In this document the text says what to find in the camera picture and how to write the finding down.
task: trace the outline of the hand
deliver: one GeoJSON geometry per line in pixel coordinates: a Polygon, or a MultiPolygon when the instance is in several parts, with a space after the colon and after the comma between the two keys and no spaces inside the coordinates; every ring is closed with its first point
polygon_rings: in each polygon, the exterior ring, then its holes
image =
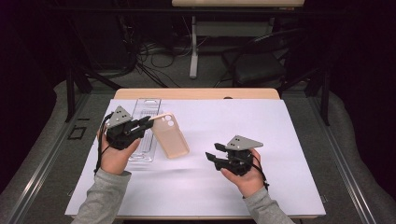
{"type": "MultiPolygon", "coordinates": [[[[257,160],[253,158],[253,163],[261,167],[260,154],[254,148],[252,148],[250,152],[257,158],[257,160]]],[[[238,187],[245,198],[251,196],[264,186],[262,174],[254,167],[251,167],[250,171],[242,176],[235,175],[225,168],[221,169],[221,173],[238,187]]]]}
{"type": "Polygon", "coordinates": [[[114,147],[109,147],[109,143],[106,140],[105,131],[102,136],[102,161],[101,168],[105,172],[112,175],[120,175],[125,170],[128,159],[134,153],[140,144],[140,138],[134,140],[124,150],[117,150],[114,147]]]}

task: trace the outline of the gray sleeve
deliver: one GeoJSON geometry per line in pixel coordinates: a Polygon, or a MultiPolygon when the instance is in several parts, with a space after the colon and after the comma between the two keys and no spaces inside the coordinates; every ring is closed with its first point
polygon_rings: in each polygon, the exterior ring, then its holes
{"type": "Polygon", "coordinates": [[[294,223],[272,200],[265,188],[244,199],[247,209],[257,224],[294,223]]]}
{"type": "Polygon", "coordinates": [[[111,175],[99,169],[87,199],[72,223],[112,223],[120,210],[131,173],[111,175]]]}

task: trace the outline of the beige phone case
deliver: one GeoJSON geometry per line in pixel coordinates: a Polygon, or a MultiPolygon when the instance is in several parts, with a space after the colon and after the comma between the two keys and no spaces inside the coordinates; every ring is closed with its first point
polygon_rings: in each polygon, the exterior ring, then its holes
{"type": "Polygon", "coordinates": [[[189,146],[172,113],[161,114],[151,119],[154,119],[151,130],[165,151],[167,158],[173,159],[190,152],[189,146]]]}

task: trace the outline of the cable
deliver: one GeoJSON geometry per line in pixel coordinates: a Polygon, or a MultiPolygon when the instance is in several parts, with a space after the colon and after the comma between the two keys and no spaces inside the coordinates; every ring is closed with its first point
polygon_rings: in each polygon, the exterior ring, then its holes
{"type": "Polygon", "coordinates": [[[160,54],[160,52],[157,52],[157,53],[151,54],[151,59],[150,59],[151,65],[153,65],[153,66],[156,67],[156,68],[166,68],[166,67],[171,66],[171,65],[173,64],[173,62],[175,61],[175,54],[174,54],[173,52],[170,52],[170,51],[165,50],[165,51],[163,52],[163,54],[166,55],[166,53],[170,53],[170,56],[172,57],[172,61],[171,61],[169,64],[164,65],[164,66],[159,66],[159,65],[154,64],[154,61],[153,61],[154,55],[160,54]]]}
{"type": "Polygon", "coordinates": [[[137,58],[137,64],[136,64],[137,72],[139,74],[145,73],[151,80],[153,80],[160,87],[168,88],[168,86],[161,81],[160,77],[157,74],[157,73],[161,73],[162,75],[164,75],[167,78],[169,78],[169,80],[172,83],[174,83],[177,87],[180,87],[179,85],[176,84],[176,82],[172,78],[170,78],[164,72],[161,72],[159,70],[156,70],[154,68],[150,68],[150,67],[144,65],[144,62],[149,57],[149,47],[148,47],[148,45],[152,46],[152,44],[147,44],[147,45],[146,44],[142,44],[142,46],[140,48],[141,49],[144,48],[144,50],[140,50],[141,53],[137,54],[137,57],[136,57],[137,58]]]}
{"type": "Polygon", "coordinates": [[[102,151],[102,137],[103,133],[105,130],[105,124],[108,119],[111,118],[111,116],[114,114],[114,112],[111,112],[109,115],[105,116],[105,118],[102,121],[102,124],[100,125],[100,131],[99,131],[99,136],[98,136],[98,161],[96,162],[96,168],[94,169],[94,173],[96,174],[101,166],[102,163],[102,155],[103,153],[110,147],[110,144],[105,148],[105,150],[102,151]]]}
{"type": "Polygon", "coordinates": [[[250,163],[250,162],[245,161],[245,160],[242,160],[242,159],[240,159],[240,158],[238,158],[238,157],[231,157],[230,159],[236,159],[236,160],[238,160],[238,161],[244,162],[244,163],[246,163],[247,165],[250,165],[250,166],[254,167],[256,170],[258,170],[258,171],[260,172],[260,174],[262,174],[262,180],[263,180],[263,182],[264,182],[264,186],[265,186],[265,188],[268,190],[268,187],[269,187],[270,185],[268,184],[267,178],[265,177],[264,171],[262,170],[262,165],[261,165],[260,161],[259,161],[255,156],[253,156],[253,158],[256,159],[256,161],[259,163],[260,167],[257,166],[257,165],[255,165],[254,163],[250,163]]]}

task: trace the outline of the white paper sheet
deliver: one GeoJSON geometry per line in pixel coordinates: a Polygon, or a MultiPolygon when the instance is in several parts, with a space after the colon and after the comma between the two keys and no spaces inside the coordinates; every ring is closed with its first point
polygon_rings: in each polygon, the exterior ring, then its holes
{"type": "MultiPolygon", "coordinates": [[[[112,100],[133,110],[134,100],[112,100]]],[[[163,100],[190,147],[190,153],[166,159],[158,144],[153,162],[129,162],[132,173],[119,216],[127,217],[249,217],[236,186],[216,171],[205,152],[225,158],[214,144],[227,144],[236,134],[263,142],[257,148],[270,183],[269,193],[289,216],[323,216],[304,153],[281,100],[163,100]]],[[[76,215],[93,184],[97,160],[95,140],[66,214],[76,215]]]]}

